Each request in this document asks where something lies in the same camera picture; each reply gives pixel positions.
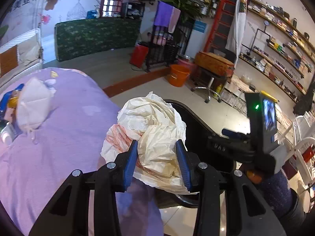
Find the right gloved hand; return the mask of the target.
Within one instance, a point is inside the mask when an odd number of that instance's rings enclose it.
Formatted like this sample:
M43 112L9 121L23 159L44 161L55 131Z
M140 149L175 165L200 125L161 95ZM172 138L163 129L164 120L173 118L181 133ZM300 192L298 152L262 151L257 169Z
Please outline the right gloved hand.
M262 155L250 164L242 164L240 170L262 193L277 217L286 214L293 204L293 195L288 179L282 170L275 172L276 160L271 155Z

